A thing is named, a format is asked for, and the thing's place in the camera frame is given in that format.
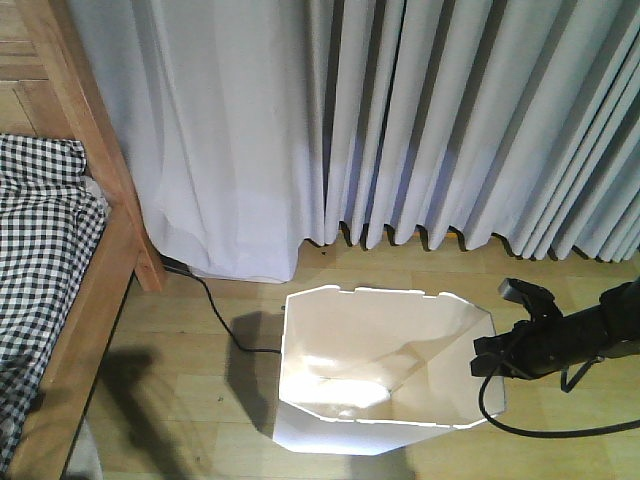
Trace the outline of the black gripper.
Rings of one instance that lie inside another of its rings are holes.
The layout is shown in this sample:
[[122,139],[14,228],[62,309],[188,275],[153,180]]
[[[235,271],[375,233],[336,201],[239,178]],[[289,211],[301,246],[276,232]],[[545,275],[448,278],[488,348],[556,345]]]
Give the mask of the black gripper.
[[516,278],[505,278],[498,292],[503,299],[522,305],[532,321],[518,322],[509,335],[476,338],[470,362],[474,377],[539,379],[595,358],[608,342],[601,312],[562,317],[548,289]]

